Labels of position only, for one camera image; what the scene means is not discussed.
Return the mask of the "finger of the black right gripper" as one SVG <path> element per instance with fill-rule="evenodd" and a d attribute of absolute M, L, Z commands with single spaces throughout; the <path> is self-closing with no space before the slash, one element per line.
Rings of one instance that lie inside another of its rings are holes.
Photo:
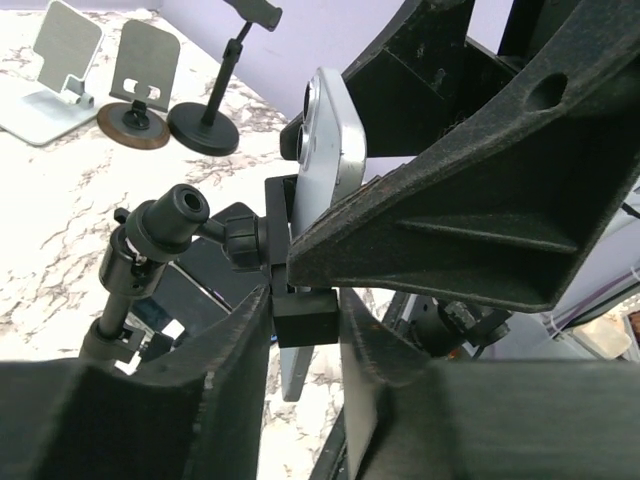
<path fill-rule="evenodd" d="M 514 2 L 496 54 L 467 37 L 471 1 L 406 1 L 342 77 L 371 157 L 415 156 L 469 118 L 516 75 L 530 4 Z"/>

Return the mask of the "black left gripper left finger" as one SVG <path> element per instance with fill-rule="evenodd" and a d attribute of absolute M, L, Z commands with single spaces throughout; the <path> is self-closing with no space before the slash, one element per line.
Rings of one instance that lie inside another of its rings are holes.
<path fill-rule="evenodd" d="M 132 375 L 79 359 L 1 366 L 5 479 L 252 479 L 269 294 Z"/>

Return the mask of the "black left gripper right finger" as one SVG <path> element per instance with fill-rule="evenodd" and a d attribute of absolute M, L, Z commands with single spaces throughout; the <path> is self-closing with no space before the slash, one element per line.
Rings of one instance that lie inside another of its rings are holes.
<path fill-rule="evenodd" d="M 340 293 L 354 479 L 635 479 L 639 370 L 621 361 L 433 360 Z"/>

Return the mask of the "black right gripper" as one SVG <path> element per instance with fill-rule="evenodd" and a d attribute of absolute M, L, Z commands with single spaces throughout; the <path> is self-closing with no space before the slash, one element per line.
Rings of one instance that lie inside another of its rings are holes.
<path fill-rule="evenodd" d="M 384 324 L 479 359 L 508 310 L 552 309 L 639 173 L 639 5 L 582 1 L 525 67 L 296 240 L 292 285 L 398 292 Z"/>

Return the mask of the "black phone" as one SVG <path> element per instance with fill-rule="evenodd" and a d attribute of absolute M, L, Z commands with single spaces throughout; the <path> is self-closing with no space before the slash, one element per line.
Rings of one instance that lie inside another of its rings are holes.
<path fill-rule="evenodd" d="M 196 333 L 224 319 L 264 282 L 259 272 L 233 272 L 219 245 L 197 240 L 167 267 L 152 299 Z"/>

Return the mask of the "black front phone stand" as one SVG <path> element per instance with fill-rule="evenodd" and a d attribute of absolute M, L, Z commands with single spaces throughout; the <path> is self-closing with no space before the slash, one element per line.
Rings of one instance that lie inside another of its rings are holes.
<path fill-rule="evenodd" d="M 221 321 L 265 285 L 271 340 L 282 348 L 333 344 L 338 300 L 331 289 L 287 278 L 294 175 L 265 182 L 267 210 L 236 202 L 217 214 L 197 189 L 172 187 L 158 200 L 114 212 L 99 280 L 109 296 L 80 354 L 108 366 L 154 360 Z"/>

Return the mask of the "black round base phone stand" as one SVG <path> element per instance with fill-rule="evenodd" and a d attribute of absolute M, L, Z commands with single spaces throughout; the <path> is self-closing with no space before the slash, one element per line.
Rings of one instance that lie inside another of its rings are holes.
<path fill-rule="evenodd" d="M 227 1 L 245 21 L 236 37 L 226 44 L 218 76 L 207 105 L 183 102 L 173 106 L 166 122 L 173 137 L 188 149 L 209 156 L 227 156 L 239 145 L 239 131 L 219 111 L 229 81 L 243 50 L 243 41 L 254 24 L 274 31 L 283 10 L 269 1 Z"/>

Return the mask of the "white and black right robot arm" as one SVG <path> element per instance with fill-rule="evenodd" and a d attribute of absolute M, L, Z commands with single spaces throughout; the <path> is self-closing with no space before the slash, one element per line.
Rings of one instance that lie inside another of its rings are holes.
<path fill-rule="evenodd" d="M 638 288 L 639 5 L 579 1 L 516 76 L 298 239 L 289 281 L 430 297 L 417 330 L 564 326 Z"/>

